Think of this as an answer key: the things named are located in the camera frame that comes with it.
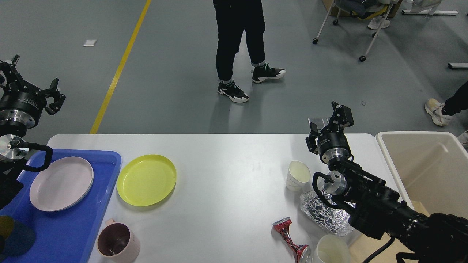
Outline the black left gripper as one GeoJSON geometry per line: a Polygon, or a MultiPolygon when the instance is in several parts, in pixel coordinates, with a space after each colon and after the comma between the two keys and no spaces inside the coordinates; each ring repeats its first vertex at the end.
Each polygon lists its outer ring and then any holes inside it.
{"type": "Polygon", "coordinates": [[[20,84],[16,69],[20,56],[12,60],[1,60],[1,121],[39,121],[45,109],[49,115],[59,112],[66,96],[58,88],[59,79],[55,78],[49,89],[41,90],[32,84],[20,84]],[[47,98],[53,102],[47,106],[47,98]]]}

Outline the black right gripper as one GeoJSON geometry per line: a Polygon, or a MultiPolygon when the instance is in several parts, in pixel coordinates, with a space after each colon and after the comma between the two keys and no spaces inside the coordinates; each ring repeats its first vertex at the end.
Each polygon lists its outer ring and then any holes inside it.
{"type": "Polygon", "coordinates": [[[315,123],[309,122],[310,133],[306,137],[309,152],[318,154],[325,164],[330,164],[335,160],[349,160],[352,157],[349,143],[344,135],[344,129],[354,125],[352,111],[349,107],[335,101],[331,104],[333,114],[329,119],[329,124],[319,131],[315,123]]]}

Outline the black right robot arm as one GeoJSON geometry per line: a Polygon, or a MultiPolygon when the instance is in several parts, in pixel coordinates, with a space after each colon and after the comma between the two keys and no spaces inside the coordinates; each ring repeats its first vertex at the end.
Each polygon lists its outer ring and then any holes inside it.
{"type": "Polygon", "coordinates": [[[363,170],[352,160],[344,128],[353,126],[351,109],[332,102],[333,115],[323,129],[310,122],[306,144],[319,155],[329,173],[316,172],[312,186],[329,208],[346,211],[350,226],[370,238],[380,240],[387,233],[390,241],[372,253],[369,263],[398,239],[410,253],[396,254],[396,261],[420,263],[466,263],[468,254],[467,219],[452,214],[426,216],[411,209],[400,194],[386,182],[363,170]]]}

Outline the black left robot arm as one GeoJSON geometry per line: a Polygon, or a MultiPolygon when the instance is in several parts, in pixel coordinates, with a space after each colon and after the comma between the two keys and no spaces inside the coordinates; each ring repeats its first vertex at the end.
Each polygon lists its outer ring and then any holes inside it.
{"type": "Polygon", "coordinates": [[[59,79],[55,78],[48,89],[40,89],[27,82],[16,69],[19,55],[11,60],[0,62],[1,89],[0,100],[0,206],[4,208],[23,189],[18,181],[22,171],[40,172],[51,163],[53,150],[49,146],[26,142],[27,130],[38,125],[42,111],[54,115],[60,111],[66,97],[57,88],[59,79]],[[30,150],[45,152],[41,166],[28,165],[26,156],[30,150]]]}

